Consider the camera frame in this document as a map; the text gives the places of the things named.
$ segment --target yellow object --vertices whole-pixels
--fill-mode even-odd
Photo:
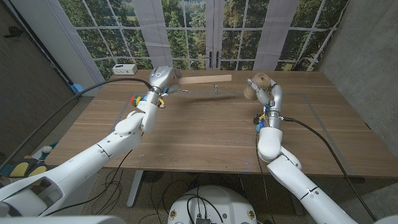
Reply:
[[[163,102],[162,99],[159,98],[159,102],[161,103],[160,106],[159,106],[160,108],[165,108],[165,107],[166,107],[166,106],[164,105],[164,102]]]
[[[45,167],[45,166],[39,166],[39,167],[37,167],[35,170],[33,170],[33,171],[28,175],[28,177],[31,177],[31,176],[36,175],[36,174],[41,174],[41,173],[43,173],[43,172],[45,172],[45,171],[47,171],[47,167]]]
[[[23,177],[25,176],[26,170],[29,167],[28,162],[21,162],[20,164],[16,165],[15,168],[10,173],[10,177]]]

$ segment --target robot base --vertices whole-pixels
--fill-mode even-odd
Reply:
[[[198,198],[194,197],[196,195],[213,204],[220,215],[205,200],[202,202],[199,198],[198,204]],[[188,209],[193,221],[197,224],[257,223],[256,214],[251,204],[242,195],[226,187],[207,185],[188,191],[172,205],[167,223],[191,224]]]

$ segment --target door handle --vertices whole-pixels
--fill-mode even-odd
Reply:
[[[216,53],[216,68],[218,68],[218,55],[219,54],[220,54],[219,52]]]
[[[211,52],[209,52],[209,68],[211,68],[211,63],[212,63],[212,60],[211,60]]]
[[[16,26],[8,27],[8,31],[10,32],[10,34],[5,35],[4,38],[19,37],[24,32],[23,30],[21,30],[20,28],[18,28]]]

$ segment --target wooden table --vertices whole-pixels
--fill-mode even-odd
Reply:
[[[134,78],[148,80],[150,71]],[[193,72],[182,71],[184,77]],[[256,71],[196,71],[196,76],[232,74],[221,82],[215,95],[213,84],[181,86],[164,98],[155,131],[143,136],[122,167],[140,170],[260,173],[253,117],[261,112],[257,101],[243,97],[246,79]],[[320,72],[266,72],[282,86],[282,115],[295,118],[320,132],[331,144],[349,175],[398,177],[398,161],[366,126],[333,84]],[[135,110],[134,93],[146,87],[136,82],[116,82],[103,87],[46,159],[59,165],[97,143],[118,121]],[[324,143],[295,123],[282,123],[282,145],[295,154],[308,175],[342,176]],[[106,167],[117,167],[124,155]],[[264,172],[266,163],[261,161]]]

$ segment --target white device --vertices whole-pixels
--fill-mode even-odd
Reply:
[[[116,64],[113,68],[115,75],[133,75],[137,72],[136,64]]]
[[[208,200],[217,211],[195,195]],[[224,223],[257,223],[253,206],[242,195],[226,187],[207,185],[188,191],[173,203],[167,223],[191,223],[187,207],[194,223],[221,223],[220,219]]]

